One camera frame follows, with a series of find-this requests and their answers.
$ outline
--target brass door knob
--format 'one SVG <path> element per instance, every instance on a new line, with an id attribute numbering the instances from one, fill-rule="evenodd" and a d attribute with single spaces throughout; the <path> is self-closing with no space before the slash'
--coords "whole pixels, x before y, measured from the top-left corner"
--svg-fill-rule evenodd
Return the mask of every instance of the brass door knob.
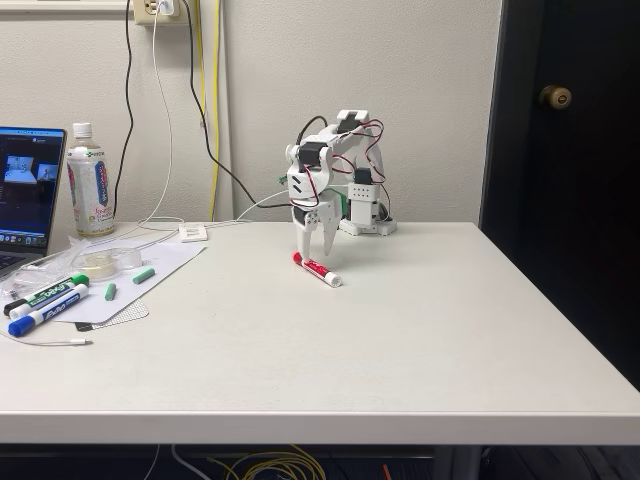
<path id="1" fill-rule="evenodd" d="M 540 92 L 539 101 L 541 104 L 548 105 L 554 110 L 564 110 L 571 105 L 571 92 L 558 85 L 549 85 L 544 87 Z"/>

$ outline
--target white paper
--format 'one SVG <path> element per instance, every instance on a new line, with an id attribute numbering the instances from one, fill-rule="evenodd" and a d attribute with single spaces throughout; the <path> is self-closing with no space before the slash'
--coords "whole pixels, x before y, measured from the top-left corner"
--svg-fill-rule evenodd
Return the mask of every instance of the white paper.
<path id="1" fill-rule="evenodd" d="M 143 242 L 116 240 L 99 247 L 87 249 L 87 252 L 109 248 L 135 248 Z M 142 250 L 143 266 L 125 271 L 118 277 L 106 282 L 91 283 L 89 295 L 61 315 L 55 317 L 58 322 L 102 323 L 113 317 L 127 305 L 140 298 L 182 265 L 198 255 L 204 246 L 181 243 L 157 243 Z M 139 285 L 133 283 L 133 277 L 146 268 L 153 268 L 156 274 Z M 109 282 L 116 284 L 116 296 L 113 301 L 104 299 L 104 290 Z"/>

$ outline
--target wall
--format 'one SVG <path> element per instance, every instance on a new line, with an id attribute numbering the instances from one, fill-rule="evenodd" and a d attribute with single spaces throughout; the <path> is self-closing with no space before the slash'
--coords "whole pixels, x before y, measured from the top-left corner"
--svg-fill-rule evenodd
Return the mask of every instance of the wall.
<path id="1" fill-rule="evenodd" d="M 284 148 L 308 118 L 367 108 L 386 124 L 381 148 L 394 215 L 477 221 L 500 7 L 500 0 L 227 0 L 223 160 L 231 154 L 235 172 L 263 198 L 280 188 Z M 212 2 L 203 1 L 202 9 L 210 59 Z M 123 23 L 120 14 L 0 14 L 0 124 L 70 130 L 74 121 L 93 122 L 110 156 L 112 182 L 128 129 Z M 151 29 L 132 25 L 131 37 L 137 126 L 121 182 L 121 220 L 151 212 L 168 162 Z M 187 42 L 185 28 L 159 31 L 175 135 L 173 179 L 159 214 L 204 220 L 212 163 L 188 87 Z M 210 75 L 210 64 L 207 69 Z M 224 173 L 220 178 L 218 219 L 230 218 L 231 186 Z M 234 193 L 238 214 L 249 203 L 239 188 Z M 63 176 L 53 238 L 58 248 L 74 231 L 70 205 Z M 252 218 L 290 217 L 280 209 Z"/>
<path id="2" fill-rule="evenodd" d="M 380 147 L 395 216 L 477 222 L 500 0 L 225 7 L 231 147 L 255 197 L 277 191 L 285 146 L 309 118 L 335 121 L 343 108 L 363 108 L 385 122 Z M 249 204 L 239 189 L 235 199 L 236 211 Z"/>
<path id="3" fill-rule="evenodd" d="M 91 121 L 109 155 L 112 184 L 129 127 L 122 17 L 0 14 L 0 125 L 62 127 L 70 132 L 73 122 Z M 130 32 L 136 128 L 120 185 L 119 217 L 133 221 L 149 215 L 162 193 L 168 141 L 153 73 L 152 31 L 132 23 Z M 189 89 L 188 40 L 186 28 L 158 29 L 158 64 L 174 129 L 172 180 L 158 214 L 201 220 L 208 215 L 212 163 Z M 59 192 L 54 249 L 63 246 L 75 230 L 66 173 Z"/>

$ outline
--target laptop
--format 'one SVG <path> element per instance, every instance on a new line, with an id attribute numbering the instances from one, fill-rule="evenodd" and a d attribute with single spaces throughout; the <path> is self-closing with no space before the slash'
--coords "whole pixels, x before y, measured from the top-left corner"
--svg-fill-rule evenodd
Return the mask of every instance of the laptop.
<path id="1" fill-rule="evenodd" d="M 45 257 L 67 132 L 0 127 L 0 279 Z"/>

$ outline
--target table edge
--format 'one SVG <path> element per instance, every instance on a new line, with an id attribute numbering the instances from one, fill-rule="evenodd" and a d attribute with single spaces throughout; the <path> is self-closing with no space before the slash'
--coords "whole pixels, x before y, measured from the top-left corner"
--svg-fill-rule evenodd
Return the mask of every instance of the table edge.
<path id="1" fill-rule="evenodd" d="M 0 443 L 640 445 L 640 414 L 0 412 Z"/>

